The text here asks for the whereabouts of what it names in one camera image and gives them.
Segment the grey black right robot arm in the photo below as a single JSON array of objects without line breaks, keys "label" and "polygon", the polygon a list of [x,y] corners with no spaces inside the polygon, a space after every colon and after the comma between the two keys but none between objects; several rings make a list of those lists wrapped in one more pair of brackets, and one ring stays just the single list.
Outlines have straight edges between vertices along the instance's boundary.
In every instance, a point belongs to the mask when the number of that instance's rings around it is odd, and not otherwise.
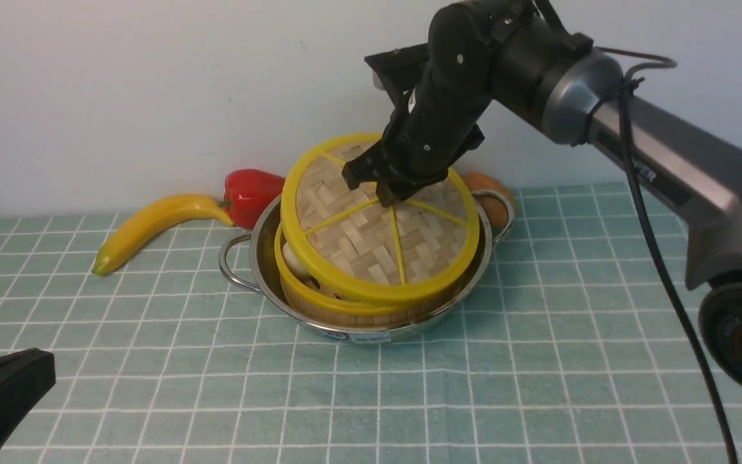
[{"label": "grey black right robot arm", "polygon": [[426,43],[366,57],[394,111],[343,179],[377,183],[386,206],[409,199],[478,148],[491,102],[555,144],[594,146],[688,226],[686,286],[710,286],[701,337],[742,385],[742,149],[635,96],[637,71],[674,61],[644,55],[625,72],[614,54],[567,32],[548,1],[445,6]]}]

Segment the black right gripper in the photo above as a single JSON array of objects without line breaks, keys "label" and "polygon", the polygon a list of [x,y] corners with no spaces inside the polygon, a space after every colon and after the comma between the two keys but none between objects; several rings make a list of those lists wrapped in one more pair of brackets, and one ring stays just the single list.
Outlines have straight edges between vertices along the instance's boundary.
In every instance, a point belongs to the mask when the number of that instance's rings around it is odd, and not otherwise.
[{"label": "black right gripper", "polygon": [[410,95],[414,105],[397,105],[379,145],[345,162],[348,189],[376,182],[381,206],[391,208],[445,176],[491,102],[493,20],[483,3],[452,3],[435,13],[426,41],[429,59]]}]

